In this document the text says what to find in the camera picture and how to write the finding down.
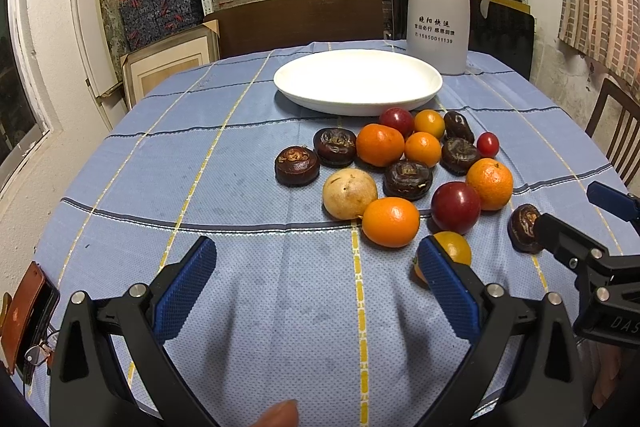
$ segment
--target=plaid curtain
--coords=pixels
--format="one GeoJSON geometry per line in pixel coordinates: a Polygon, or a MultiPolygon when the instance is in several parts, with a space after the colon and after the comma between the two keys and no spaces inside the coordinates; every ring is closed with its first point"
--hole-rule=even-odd
{"type": "Polygon", "coordinates": [[[640,0],[562,0],[559,39],[624,80],[640,100],[640,0]]]}

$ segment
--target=orange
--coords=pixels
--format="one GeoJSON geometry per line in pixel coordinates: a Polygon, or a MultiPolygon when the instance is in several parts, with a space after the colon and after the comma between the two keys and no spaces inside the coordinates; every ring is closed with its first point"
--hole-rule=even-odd
{"type": "Polygon", "coordinates": [[[500,210],[513,192],[511,171],[492,158],[474,163],[466,173],[466,183],[478,192],[482,210],[500,210]]]}
{"type": "MultiPolygon", "coordinates": [[[[459,233],[456,232],[438,232],[433,234],[433,237],[436,239],[438,243],[440,243],[441,247],[445,252],[449,254],[449,257],[452,258],[454,263],[466,264],[467,266],[471,266],[471,247],[464,237],[462,237],[459,233]]],[[[418,266],[418,258],[413,258],[415,274],[427,282],[425,279],[420,266],[418,266]]]]}
{"type": "Polygon", "coordinates": [[[382,247],[408,245],[420,228],[420,213],[415,205],[402,198],[372,201],[362,216],[362,231],[382,247]]]}
{"type": "Polygon", "coordinates": [[[356,138],[358,157],[375,167],[386,167],[399,160],[404,153],[404,137],[396,129],[370,123],[356,138]]]}
{"type": "Polygon", "coordinates": [[[404,144],[404,156],[413,162],[422,162],[434,167],[440,161],[441,155],[440,142],[428,132],[415,132],[404,144]]]}
{"type": "Polygon", "coordinates": [[[438,140],[444,136],[444,119],[437,111],[425,109],[415,115],[414,129],[416,132],[428,132],[438,140]]]}

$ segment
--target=metal screw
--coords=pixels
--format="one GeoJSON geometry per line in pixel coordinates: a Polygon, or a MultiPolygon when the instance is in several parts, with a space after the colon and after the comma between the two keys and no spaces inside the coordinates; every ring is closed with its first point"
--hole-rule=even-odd
{"type": "Polygon", "coordinates": [[[129,295],[132,297],[142,297],[146,293],[146,285],[142,282],[138,284],[134,284],[131,288],[129,288],[129,295]]]}
{"type": "Polygon", "coordinates": [[[71,295],[71,302],[73,302],[73,304],[80,304],[82,301],[84,301],[84,292],[76,292],[71,295]]]}
{"type": "Polygon", "coordinates": [[[549,302],[554,306],[562,304],[562,297],[556,292],[549,293],[546,298],[549,299],[549,302]]]}
{"type": "Polygon", "coordinates": [[[504,288],[497,283],[492,283],[486,287],[487,293],[492,297],[498,298],[504,295],[504,288]]]}
{"type": "Polygon", "coordinates": [[[596,297],[599,301],[607,302],[609,300],[609,290],[607,290],[604,286],[601,286],[596,290],[596,297]]]}

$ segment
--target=white thermos jug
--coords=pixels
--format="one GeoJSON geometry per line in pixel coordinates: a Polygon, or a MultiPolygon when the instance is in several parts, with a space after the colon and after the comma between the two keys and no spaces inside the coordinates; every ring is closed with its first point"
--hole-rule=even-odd
{"type": "MultiPolygon", "coordinates": [[[[489,0],[480,11],[486,18],[489,0]]],[[[441,74],[462,74],[469,46],[469,0],[409,0],[406,40],[410,55],[441,74]]]]}

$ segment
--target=beige fruit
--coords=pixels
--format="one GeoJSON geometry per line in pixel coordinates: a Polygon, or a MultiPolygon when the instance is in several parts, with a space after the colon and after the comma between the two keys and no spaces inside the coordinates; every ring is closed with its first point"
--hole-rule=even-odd
{"type": "Polygon", "coordinates": [[[373,178],[360,169],[342,169],[327,178],[322,203],[336,219],[356,219],[371,201],[378,199],[373,178]]]}

